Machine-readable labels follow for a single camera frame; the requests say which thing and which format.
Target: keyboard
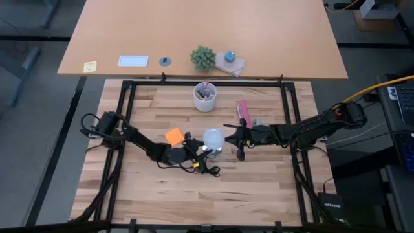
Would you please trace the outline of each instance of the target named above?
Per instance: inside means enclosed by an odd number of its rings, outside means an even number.
[[[401,166],[409,172],[414,172],[414,132],[395,133],[394,136]]]
[[[402,121],[414,125],[414,85],[397,84],[395,86]]]

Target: butcher block tabletop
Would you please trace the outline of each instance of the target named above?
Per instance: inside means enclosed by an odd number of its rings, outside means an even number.
[[[104,111],[116,110],[121,84],[122,80],[105,82],[99,117]],[[295,86],[301,118],[317,115],[311,84],[295,82]],[[265,125],[285,123],[280,88],[217,87],[217,104],[209,113],[194,108],[192,90],[190,86],[138,86],[130,123],[155,142],[166,142],[164,134],[174,128],[189,131],[199,140],[207,129],[220,129],[228,136],[235,129],[223,124],[238,124],[236,106],[242,99],[251,119],[261,118]],[[288,101],[293,118],[290,97]],[[89,147],[99,143],[91,140]],[[325,149],[324,144],[317,146]],[[281,221],[283,226],[300,226],[290,150],[275,145],[245,148],[243,162],[237,160],[236,152],[235,146],[225,143],[222,155],[208,160],[208,167],[221,168],[221,176],[216,178],[176,168],[160,169],[142,149],[127,142],[112,222],[136,219],[141,224],[274,225]],[[71,218],[78,217],[98,193],[106,154],[104,147],[86,154]],[[311,150],[309,163],[315,192],[320,192],[323,182],[332,177],[329,159],[324,152]],[[327,182],[327,190],[335,192],[333,181]],[[310,201],[304,195],[311,221]],[[102,218],[108,199],[109,194],[103,202]]]

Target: yellow sticky note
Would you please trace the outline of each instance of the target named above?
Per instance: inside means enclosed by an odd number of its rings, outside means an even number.
[[[85,64],[83,64],[83,72],[95,72],[97,66],[98,63],[96,61],[85,62]]]

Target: orange sticky note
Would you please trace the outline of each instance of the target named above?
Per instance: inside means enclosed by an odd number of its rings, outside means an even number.
[[[184,135],[179,128],[175,128],[166,133],[166,138],[168,143],[170,143],[172,146],[184,141]]]

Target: white card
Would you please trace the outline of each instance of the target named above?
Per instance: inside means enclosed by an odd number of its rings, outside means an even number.
[[[146,67],[148,56],[120,56],[118,66],[120,67]]]

